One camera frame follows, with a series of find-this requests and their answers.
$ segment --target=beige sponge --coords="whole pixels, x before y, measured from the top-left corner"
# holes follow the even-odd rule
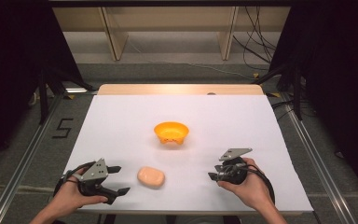
[[[164,184],[165,175],[158,169],[144,166],[138,172],[138,179],[148,187],[159,188]]]

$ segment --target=cable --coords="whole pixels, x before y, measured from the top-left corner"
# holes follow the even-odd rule
[[[162,61],[151,61],[151,60],[148,60],[148,59],[146,59],[146,57],[144,56],[144,54],[143,54],[139,49],[137,49],[137,48],[130,42],[130,40],[128,40],[128,43],[129,43],[136,51],[138,51],[138,53],[140,53],[140,54],[142,55],[142,57],[144,58],[145,61],[147,61],[147,62],[149,62],[149,63],[171,63],[171,62],[162,62]],[[244,77],[244,78],[250,79],[250,80],[257,80],[257,78],[247,77],[246,75],[243,75],[243,74],[241,74],[241,73],[223,71],[223,70],[220,70],[220,69],[211,67],[211,66],[199,65],[199,64],[194,64],[194,63],[183,63],[183,64],[190,65],[190,66],[194,66],[194,67],[200,67],[200,68],[208,68],[208,69],[212,69],[212,70],[217,71],[217,72],[226,73],[226,74],[231,74],[231,75],[236,75],[236,76]]]
[[[97,224],[101,224],[102,217],[103,217],[102,214],[98,215]]]
[[[277,107],[279,107],[281,105],[290,105],[293,101],[294,100],[279,102],[279,103],[271,105],[271,107],[273,110],[275,110]]]
[[[293,111],[293,109],[286,111],[286,113],[284,113],[283,115],[281,115],[280,117],[277,118],[277,121],[280,120],[281,118],[283,118],[285,115],[287,115],[291,111]]]
[[[242,170],[245,172],[250,172],[253,174],[256,174],[258,177],[260,177],[263,182],[266,184],[268,191],[269,191],[269,196],[271,198],[271,200],[275,203],[275,193],[274,193],[274,189],[272,187],[271,182],[269,181],[269,179],[263,174],[263,172],[260,171],[259,168],[257,168],[254,165],[248,165],[246,163],[237,163],[237,164],[230,164],[230,165],[225,165],[222,167],[223,169],[220,170],[217,174],[217,178],[216,180],[225,180],[226,178],[231,178],[232,176],[236,175],[238,173],[238,170]]]
[[[252,69],[256,69],[256,70],[265,70],[265,71],[268,71],[268,69],[266,69],[266,68],[256,68],[256,67],[253,67],[253,66],[251,66],[250,64],[248,64],[248,63],[246,62],[246,59],[245,59],[245,52],[246,52],[246,50],[251,51],[255,56],[261,58],[261,59],[262,59],[263,61],[265,61],[266,63],[269,63],[269,61],[266,60],[265,58],[259,56],[259,55],[256,54],[254,51],[248,49],[248,48],[247,48],[246,46],[244,46],[241,42],[239,42],[239,43],[240,43],[241,46],[243,46],[242,58],[243,58],[243,62],[245,63],[246,66],[248,66],[248,67],[250,67],[250,68],[252,68]]]
[[[314,209],[314,208],[313,208],[312,214],[315,216],[316,221],[318,222],[318,224],[321,224],[322,222],[321,222],[321,220],[319,219],[318,214],[316,214],[316,212],[315,212],[315,209]]]
[[[245,7],[245,10],[246,10],[246,13],[248,14],[249,20],[251,21],[252,26],[253,26],[253,31],[252,31],[252,33],[249,35],[249,33],[247,32],[247,35],[249,36],[249,39],[248,39],[248,42],[246,43],[246,46],[247,46],[247,44],[249,43],[249,40],[250,40],[250,39],[254,40],[254,39],[253,39],[253,33],[256,32],[256,34],[257,34],[258,37],[260,38],[261,43],[258,43],[258,42],[255,41],[255,40],[254,40],[254,42],[257,43],[257,44],[259,44],[259,45],[261,45],[261,46],[263,46],[263,49],[264,49],[264,51],[265,51],[265,53],[266,53],[266,55],[267,55],[267,57],[268,57],[268,62],[270,63],[270,60],[272,59],[272,55],[271,55],[271,53],[269,52],[269,49],[275,50],[276,47],[275,47],[274,45],[272,45],[271,43],[269,43],[269,42],[267,41],[267,39],[266,39],[266,38],[262,35],[262,33],[261,33],[261,25],[260,25],[260,19],[259,19],[260,7],[256,7],[256,20],[255,20],[255,22],[254,22],[254,20],[252,19],[252,17],[251,17],[251,15],[250,15],[250,13],[249,13],[247,7]]]
[[[301,114],[303,114],[303,115],[305,115],[307,117],[310,117],[310,118],[317,118],[318,117],[318,115],[317,115],[317,113],[315,111],[312,111],[312,114],[307,114],[303,110],[301,110]]]
[[[65,183],[67,181],[67,178],[70,177],[71,175],[73,175],[76,171],[82,169],[82,168],[86,168],[86,167],[91,167],[96,161],[91,161],[91,162],[87,162],[87,163],[84,163],[83,165],[79,165],[75,168],[75,170],[68,170],[66,172],[65,175],[63,175],[60,180],[58,181],[55,189],[54,189],[54,192],[53,192],[53,196],[55,196],[57,194],[57,192],[60,190],[61,188],[61,185],[63,183]]]
[[[252,51],[251,49],[249,49],[249,48],[247,48],[246,46],[244,46],[244,45],[237,39],[237,37],[235,37],[235,35],[232,36],[232,37],[233,37],[243,48],[247,49],[248,51],[251,51],[255,56],[257,56],[259,59],[263,60],[264,62],[269,63],[269,61],[268,61],[267,59],[261,57],[258,53],[254,52],[254,51]]]

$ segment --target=white table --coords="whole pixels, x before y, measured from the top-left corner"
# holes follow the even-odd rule
[[[182,122],[189,128],[181,146],[161,144],[154,134],[154,127],[167,120]],[[94,96],[65,171],[100,158],[105,158],[108,166],[122,167],[118,174],[108,176],[103,186],[113,190],[130,187],[128,194],[118,197],[112,205],[81,208],[87,212],[203,215],[254,212],[208,176],[230,147],[254,150],[246,157],[255,159],[266,173],[280,211],[313,210],[269,101],[259,94]],[[160,189],[150,189],[137,180],[138,170],[146,165],[164,171],[166,180]]]

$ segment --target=human hand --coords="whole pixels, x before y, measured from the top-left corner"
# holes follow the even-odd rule
[[[248,165],[253,165],[259,169],[254,160],[249,158],[243,158],[243,160]],[[234,185],[226,181],[218,181],[217,184],[223,189],[233,192],[244,204],[254,208],[261,214],[267,223],[286,223],[286,220],[279,213],[269,196],[268,187],[257,174],[248,172],[245,180],[239,185]]]
[[[255,161],[249,158],[242,158],[248,165],[257,167]],[[223,189],[229,190],[237,195],[241,201],[249,207],[258,210],[266,203],[272,203],[269,197],[269,189],[264,181],[256,174],[248,172],[245,180],[239,185],[234,185],[226,181],[218,181],[217,184]]]
[[[80,169],[78,174],[83,174],[86,170]],[[70,176],[68,181],[61,185],[60,190],[51,200],[51,202],[39,212],[39,214],[31,221],[31,223],[52,223],[59,217],[65,217],[77,208],[87,204],[105,203],[107,198],[104,196],[84,196],[77,188],[77,179]]]

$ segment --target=metal rail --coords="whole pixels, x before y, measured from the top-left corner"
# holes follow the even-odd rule
[[[55,95],[54,100],[50,106],[50,113],[48,113],[45,122],[40,124],[39,127],[37,128],[36,133],[34,134],[34,137],[31,140],[30,145],[27,147],[24,155],[21,158],[19,165],[17,166],[13,176],[7,183],[0,197],[0,223],[2,222],[7,212],[7,209],[9,208],[11,202],[13,201],[17,188],[20,185],[23,177],[25,176],[26,171],[28,170],[28,167],[32,162],[34,154],[36,153],[40,145],[40,142],[43,139],[46,129],[61,99],[62,99],[61,95]]]
[[[290,97],[287,95],[287,93],[281,93],[281,95],[284,101],[290,100]],[[342,196],[339,188],[334,182],[333,177],[330,175],[330,172],[325,166],[322,157],[319,155],[319,152],[316,149],[316,146],[313,144],[312,139],[310,138],[310,135],[308,134],[303,122],[297,119],[290,105],[287,105],[286,109],[289,113],[291,121],[295,125],[296,131],[301,138],[302,143],[304,144],[304,148],[307,150],[307,153],[310,156],[310,160],[312,161],[315,171],[318,174],[322,184],[324,185],[324,189],[326,190],[326,193],[330,198],[334,208],[336,209],[339,219],[342,223],[358,223],[355,215],[349,208],[347,201]]]

